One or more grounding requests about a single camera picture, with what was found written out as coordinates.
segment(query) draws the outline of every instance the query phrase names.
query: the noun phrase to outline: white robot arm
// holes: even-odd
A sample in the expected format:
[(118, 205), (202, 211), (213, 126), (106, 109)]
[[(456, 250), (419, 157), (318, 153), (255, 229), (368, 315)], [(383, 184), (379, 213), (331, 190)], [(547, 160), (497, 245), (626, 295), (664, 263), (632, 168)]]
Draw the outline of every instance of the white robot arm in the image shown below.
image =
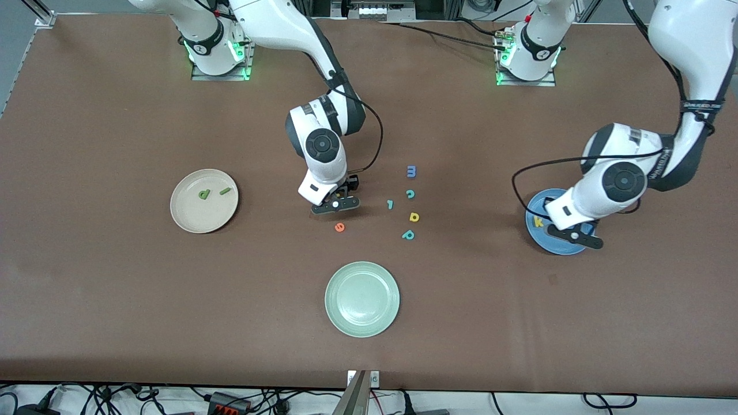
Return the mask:
[(692, 179), (736, 65), (737, 16), (732, 0), (658, 2), (649, 40), (689, 82), (677, 132), (656, 134), (622, 124), (597, 131), (584, 148), (584, 156), (592, 157), (582, 161), (584, 177), (545, 206), (558, 230), (616, 213), (646, 188), (669, 191)]
[(224, 74), (239, 62), (231, 52), (232, 44), (244, 36), (262, 47), (307, 54), (330, 91), (287, 116), (287, 135), (308, 166), (298, 193), (313, 204), (314, 213), (359, 207), (359, 200), (348, 195), (356, 190), (358, 179), (347, 176), (340, 137), (361, 129), (364, 106), (330, 42), (311, 18), (289, 0), (230, 0), (228, 7), (215, 0), (129, 1), (142, 10), (168, 14), (194, 64), (208, 75)]
[[(347, 195), (358, 182), (346, 175), (340, 137), (360, 130), (366, 115), (330, 42), (289, 0), (231, 0), (230, 6), (246, 36), (263, 47), (304, 52), (331, 90), (287, 115), (287, 135), (308, 165), (298, 193), (313, 204), (314, 213), (359, 207), (359, 200)], [(345, 187), (349, 179), (352, 184)]]
[(539, 80), (553, 67), (574, 17), (573, 0), (534, 0), (535, 11), (513, 25), (514, 45), (500, 65), (516, 78)]

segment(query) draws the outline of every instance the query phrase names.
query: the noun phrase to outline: blue plate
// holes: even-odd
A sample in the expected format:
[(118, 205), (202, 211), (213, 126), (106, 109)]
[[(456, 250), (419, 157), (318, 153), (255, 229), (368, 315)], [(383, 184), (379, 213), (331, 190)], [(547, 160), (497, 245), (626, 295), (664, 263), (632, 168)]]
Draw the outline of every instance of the blue plate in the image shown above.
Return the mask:
[[(565, 192), (566, 191), (564, 189), (547, 189), (540, 191), (536, 196), (533, 196), (533, 199), (528, 203), (528, 209), (547, 216), (548, 214), (546, 213), (546, 209), (543, 208), (545, 198), (550, 197), (552, 199), (556, 199)], [(536, 227), (536, 220), (532, 213), (528, 211), (525, 212), (525, 226), (528, 228), (528, 233), (531, 234), (533, 240), (540, 245), (541, 248), (557, 255), (574, 255), (586, 249), (582, 245), (572, 244), (569, 241), (548, 235), (546, 228), (551, 224), (551, 221), (541, 218), (540, 216), (538, 217), (543, 223), (543, 226), (541, 227)], [(582, 231), (588, 235), (594, 235), (594, 228), (591, 224), (582, 224)]]

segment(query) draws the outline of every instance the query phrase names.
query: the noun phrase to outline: mounting plate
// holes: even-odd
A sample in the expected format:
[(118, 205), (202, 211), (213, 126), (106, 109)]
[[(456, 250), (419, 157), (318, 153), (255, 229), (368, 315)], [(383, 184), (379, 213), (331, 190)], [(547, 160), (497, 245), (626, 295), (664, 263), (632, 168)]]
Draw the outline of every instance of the mounting plate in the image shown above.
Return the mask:
[(512, 28), (506, 27), (504, 33), (508, 36), (495, 36), (494, 45), (505, 47), (506, 50), (494, 51), (494, 70), (497, 73), (497, 85), (518, 85), (518, 86), (556, 86), (556, 77), (554, 76), (554, 68), (548, 71), (548, 74), (539, 80), (522, 80), (511, 74), (510, 71), (500, 64), (500, 61), (508, 59), (514, 53), (515, 41), (512, 37)]
[(236, 52), (244, 54), (244, 60), (223, 75), (208, 75), (197, 66), (192, 65), (192, 80), (249, 80), (251, 67), (254, 64), (254, 42), (248, 41), (245, 46), (237, 48)]
[[(356, 376), (356, 371), (348, 371), (346, 385), (351, 384), (351, 380)], [(371, 371), (371, 380), (369, 387), (372, 389), (379, 389), (379, 371)]]

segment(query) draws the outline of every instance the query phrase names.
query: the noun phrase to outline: green plate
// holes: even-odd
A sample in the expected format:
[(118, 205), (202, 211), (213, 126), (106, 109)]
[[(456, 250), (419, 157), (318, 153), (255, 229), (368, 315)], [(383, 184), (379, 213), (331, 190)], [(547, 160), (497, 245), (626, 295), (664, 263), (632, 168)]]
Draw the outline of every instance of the green plate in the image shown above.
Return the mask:
[(392, 324), (400, 290), (392, 274), (359, 261), (336, 271), (325, 289), (325, 310), (336, 328), (351, 337), (372, 337)]

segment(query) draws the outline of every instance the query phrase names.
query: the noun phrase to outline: plate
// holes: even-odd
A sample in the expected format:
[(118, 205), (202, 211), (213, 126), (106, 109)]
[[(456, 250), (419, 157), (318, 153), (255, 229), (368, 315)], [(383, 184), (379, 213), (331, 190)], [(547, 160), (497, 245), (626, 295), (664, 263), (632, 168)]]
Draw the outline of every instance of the plate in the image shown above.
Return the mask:
[[(221, 194), (227, 188), (230, 191)], [(233, 178), (212, 168), (187, 175), (174, 188), (169, 201), (172, 219), (180, 228), (192, 233), (208, 233), (222, 227), (237, 206), (238, 188)]]
[[(533, 196), (531, 201), (528, 203), (528, 209), (533, 212), (547, 214), (546, 209), (543, 208), (545, 198), (550, 197), (552, 199), (556, 199), (564, 193), (566, 193), (564, 189), (546, 189), (544, 191), (540, 191), (536, 196)], [(551, 221), (541, 218), (541, 222), (543, 223), (543, 226), (536, 227), (534, 215), (528, 211), (525, 212), (525, 226), (528, 228), (528, 233), (531, 234), (533, 240), (540, 245), (541, 248), (557, 255), (574, 255), (587, 249), (582, 245), (572, 244), (569, 241), (548, 235), (546, 228), (551, 224)], [(594, 235), (594, 228), (592, 228), (591, 224), (582, 224), (582, 231), (588, 235)]]
[(384, 267), (359, 261), (336, 271), (325, 289), (325, 311), (334, 326), (351, 337), (372, 337), (392, 324), (400, 291)]

